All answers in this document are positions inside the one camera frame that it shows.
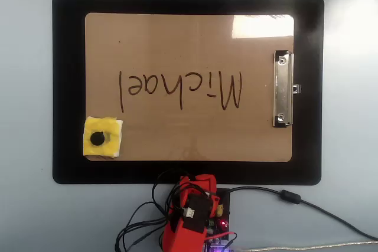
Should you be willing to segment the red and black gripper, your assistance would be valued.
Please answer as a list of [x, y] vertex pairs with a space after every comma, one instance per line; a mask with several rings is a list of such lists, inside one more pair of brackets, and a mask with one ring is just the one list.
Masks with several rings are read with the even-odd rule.
[[[194, 188], [195, 183], [206, 193]], [[204, 231], [215, 211], [220, 198], [216, 196], [217, 181], [214, 175], [181, 176], [177, 194], [177, 227], [190, 231]]]

